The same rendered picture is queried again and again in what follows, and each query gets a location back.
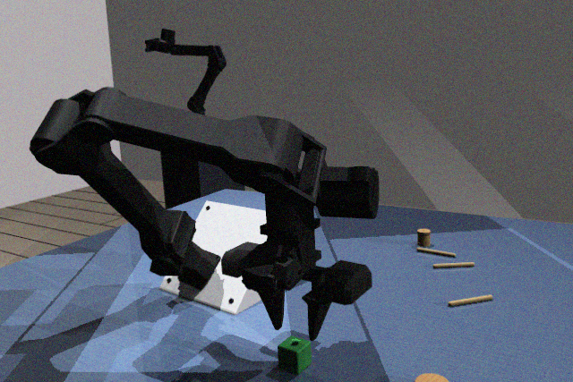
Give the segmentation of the thin wooden stick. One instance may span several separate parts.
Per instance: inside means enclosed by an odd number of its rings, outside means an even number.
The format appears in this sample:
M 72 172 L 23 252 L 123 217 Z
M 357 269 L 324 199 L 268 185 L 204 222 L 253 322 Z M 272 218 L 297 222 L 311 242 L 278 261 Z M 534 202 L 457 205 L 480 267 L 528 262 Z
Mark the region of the thin wooden stick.
M 435 255 L 440 254 L 440 255 L 445 255 L 445 256 L 456 257 L 456 253 L 446 252 L 446 251 L 426 250 L 426 249 L 420 249 L 420 248 L 417 248 L 416 251 L 435 254 Z
M 433 264 L 433 267 L 472 267 L 473 262 Z
M 458 301 L 450 301 L 449 306 L 452 307 L 452 306 L 474 303 L 474 302 L 480 302 L 480 301 L 490 301 L 492 299 L 493 299 L 493 297 L 491 295 L 487 295 L 487 296 L 475 297 L 475 298 L 458 300 Z

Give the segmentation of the short tan wooden cylinder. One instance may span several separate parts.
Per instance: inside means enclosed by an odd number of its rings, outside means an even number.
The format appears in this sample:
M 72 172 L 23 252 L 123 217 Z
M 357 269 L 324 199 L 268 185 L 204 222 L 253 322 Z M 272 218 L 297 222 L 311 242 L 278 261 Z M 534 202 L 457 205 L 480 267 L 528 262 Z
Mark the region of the short tan wooden cylinder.
M 420 247 L 430 246 L 430 230 L 427 229 L 417 230 L 417 245 Z

